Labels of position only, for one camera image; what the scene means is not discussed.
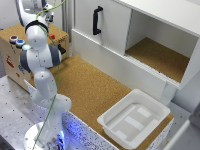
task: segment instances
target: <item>white tray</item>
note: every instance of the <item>white tray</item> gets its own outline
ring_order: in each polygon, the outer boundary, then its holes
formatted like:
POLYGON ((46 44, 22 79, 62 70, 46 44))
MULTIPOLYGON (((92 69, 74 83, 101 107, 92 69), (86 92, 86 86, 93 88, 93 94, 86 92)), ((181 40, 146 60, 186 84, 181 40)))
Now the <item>white tray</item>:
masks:
POLYGON ((169 108, 135 89, 97 120, 122 147, 135 149, 169 113, 169 108))

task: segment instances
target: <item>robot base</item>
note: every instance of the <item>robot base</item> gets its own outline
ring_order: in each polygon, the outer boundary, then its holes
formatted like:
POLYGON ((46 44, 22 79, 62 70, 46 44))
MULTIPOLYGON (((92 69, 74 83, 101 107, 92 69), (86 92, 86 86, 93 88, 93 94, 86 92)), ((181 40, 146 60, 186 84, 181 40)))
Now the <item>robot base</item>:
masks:
MULTIPOLYGON (((40 129, 42 128, 43 122, 40 122, 38 124, 35 124, 34 126, 32 126, 25 134, 24 137, 24 149, 25 150, 33 150, 33 146, 35 144, 35 138, 38 135, 40 129)), ((62 133, 60 133, 62 139, 63 139, 63 147, 64 150, 67 149, 68 145, 69 145, 69 136, 67 136, 67 133, 64 134, 63 131, 61 131, 62 133)), ((43 146, 42 144, 40 144, 40 142, 38 141, 35 144, 35 148, 34 150, 57 150, 57 148, 51 148, 49 149, 49 147, 47 146, 43 146)))

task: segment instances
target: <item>brown cork surface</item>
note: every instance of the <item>brown cork surface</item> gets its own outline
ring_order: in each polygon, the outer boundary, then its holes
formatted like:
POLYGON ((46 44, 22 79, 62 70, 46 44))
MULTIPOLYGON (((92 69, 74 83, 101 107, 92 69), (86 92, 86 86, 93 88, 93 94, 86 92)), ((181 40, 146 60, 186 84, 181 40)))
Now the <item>brown cork surface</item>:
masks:
MULTIPOLYGON (((60 38, 63 38, 64 36, 68 36, 68 34, 61 29, 57 28, 54 25, 49 26, 49 33, 54 33, 55 34, 55 39, 54 41, 59 40, 60 38)), ((17 35, 19 39, 25 40, 26 44, 28 44, 26 34, 25 34, 25 28, 21 26, 21 24, 16 24, 12 27, 6 28, 5 30, 0 31, 0 37, 2 37, 4 40, 7 42, 10 42, 10 36, 12 35, 17 35)))
POLYGON ((149 38, 143 39, 126 53, 178 82, 181 82, 190 60, 149 38))
MULTIPOLYGON (((50 70, 57 79, 57 67, 50 70)), ((131 89, 78 56, 73 56, 60 64, 58 93, 71 98, 72 108, 70 111, 120 150, 123 148, 104 133, 97 118, 130 92, 131 89)), ((173 116, 169 115, 137 150, 145 150, 172 119, 173 116)))

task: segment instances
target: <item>cabinet shelf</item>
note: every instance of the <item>cabinet shelf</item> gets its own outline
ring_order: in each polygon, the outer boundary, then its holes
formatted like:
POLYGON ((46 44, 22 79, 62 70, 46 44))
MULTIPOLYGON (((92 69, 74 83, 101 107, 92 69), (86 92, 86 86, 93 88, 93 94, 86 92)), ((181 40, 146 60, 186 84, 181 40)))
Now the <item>cabinet shelf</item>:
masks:
POLYGON ((181 82, 190 60, 149 38, 144 38, 126 53, 178 82, 181 82))

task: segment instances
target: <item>brown cardboard box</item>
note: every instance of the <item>brown cardboard box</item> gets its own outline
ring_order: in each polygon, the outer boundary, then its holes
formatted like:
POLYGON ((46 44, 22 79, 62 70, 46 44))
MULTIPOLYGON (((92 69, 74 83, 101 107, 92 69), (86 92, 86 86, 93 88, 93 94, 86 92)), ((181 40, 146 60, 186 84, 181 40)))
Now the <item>brown cardboard box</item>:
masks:
MULTIPOLYGON (((67 51, 62 55, 62 61, 69 58, 69 35, 54 25, 50 25, 49 33, 54 33, 55 43, 61 44, 61 46, 67 51)), ((9 38, 12 35, 17 35, 20 39, 25 40, 26 44, 28 44, 25 28, 20 24, 0 31, 0 51, 4 62, 5 71, 10 78, 12 78, 25 90, 28 90, 26 84, 24 83, 24 79, 29 81, 31 78, 33 78, 33 75, 21 67, 19 63, 19 55, 22 50, 16 48, 15 45, 10 44, 9 38)))

